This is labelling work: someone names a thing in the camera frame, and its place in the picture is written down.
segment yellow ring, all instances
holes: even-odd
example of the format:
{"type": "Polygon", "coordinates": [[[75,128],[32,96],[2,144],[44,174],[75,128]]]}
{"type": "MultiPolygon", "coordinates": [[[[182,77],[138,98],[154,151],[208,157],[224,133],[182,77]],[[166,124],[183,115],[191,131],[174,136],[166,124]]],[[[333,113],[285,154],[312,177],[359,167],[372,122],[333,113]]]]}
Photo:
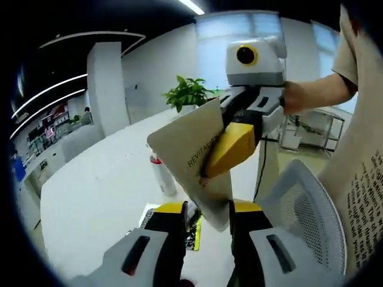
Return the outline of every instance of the yellow ring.
{"type": "Polygon", "coordinates": [[[244,45],[239,46],[239,48],[237,49],[237,53],[236,53],[236,55],[238,54],[238,51],[239,51],[239,49],[241,49],[241,48],[249,48],[251,51],[253,51],[253,53],[254,53],[254,60],[253,60],[251,63],[249,63],[249,64],[243,64],[243,63],[240,62],[239,60],[238,60],[238,61],[239,61],[241,64],[245,65],[245,66],[252,66],[252,65],[255,65],[255,64],[258,62],[258,52],[257,52],[257,50],[256,50],[253,46],[244,44],[244,45]]]}

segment green leaves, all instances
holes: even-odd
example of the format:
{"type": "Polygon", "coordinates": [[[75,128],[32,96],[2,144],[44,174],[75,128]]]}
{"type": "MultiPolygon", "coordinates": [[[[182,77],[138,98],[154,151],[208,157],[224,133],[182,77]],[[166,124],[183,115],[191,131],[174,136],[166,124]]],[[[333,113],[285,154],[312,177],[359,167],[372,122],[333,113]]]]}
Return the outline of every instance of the green leaves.
{"type": "Polygon", "coordinates": [[[163,94],[166,98],[166,104],[171,105],[177,109],[177,112],[182,110],[183,106],[186,105],[197,105],[202,106],[207,102],[207,93],[213,93],[211,90],[204,88],[202,83],[204,79],[184,79],[177,75],[178,86],[170,89],[167,93],[163,94]]]}

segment potted plant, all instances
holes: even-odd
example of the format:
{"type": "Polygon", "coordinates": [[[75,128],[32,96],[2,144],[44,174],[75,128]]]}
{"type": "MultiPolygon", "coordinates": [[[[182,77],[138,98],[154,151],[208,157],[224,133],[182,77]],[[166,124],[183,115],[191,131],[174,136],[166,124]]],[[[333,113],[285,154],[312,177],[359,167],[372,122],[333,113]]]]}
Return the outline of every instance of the potted plant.
{"type": "Polygon", "coordinates": [[[212,90],[204,88],[202,83],[204,79],[184,79],[181,76],[177,76],[178,87],[172,88],[167,93],[163,94],[166,98],[166,103],[177,109],[177,112],[187,114],[196,108],[196,106],[202,106],[212,98],[208,97],[208,93],[214,94],[212,90]]]}

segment white robot head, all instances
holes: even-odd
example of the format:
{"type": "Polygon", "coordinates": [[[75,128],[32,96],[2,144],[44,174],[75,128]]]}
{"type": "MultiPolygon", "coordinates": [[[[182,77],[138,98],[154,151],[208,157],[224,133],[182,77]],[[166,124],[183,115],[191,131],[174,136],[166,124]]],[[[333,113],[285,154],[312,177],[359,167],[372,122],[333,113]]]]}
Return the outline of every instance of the white robot head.
{"type": "Polygon", "coordinates": [[[226,75],[231,86],[281,86],[285,82],[287,49],[278,36],[231,42],[226,51],[226,75]]]}

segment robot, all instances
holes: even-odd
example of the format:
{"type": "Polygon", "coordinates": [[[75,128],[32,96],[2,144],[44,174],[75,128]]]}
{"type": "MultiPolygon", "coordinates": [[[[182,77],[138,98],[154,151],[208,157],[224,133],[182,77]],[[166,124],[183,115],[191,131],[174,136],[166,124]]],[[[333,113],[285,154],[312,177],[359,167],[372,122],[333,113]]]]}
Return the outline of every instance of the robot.
{"type": "MultiPolygon", "coordinates": [[[[226,74],[232,94],[221,102],[224,132],[201,174],[213,178],[246,160],[262,136],[283,119],[284,65],[280,38],[270,36],[229,44],[226,74]]],[[[273,228],[260,206],[231,200],[232,254],[240,286],[341,286],[343,276],[318,264],[305,243],[273,228]]],[[[144,228],[136,228],[106,251],[102,265],[73,286],[177,286],[189,224],[187,202],[154,210],[144,228]]]]}

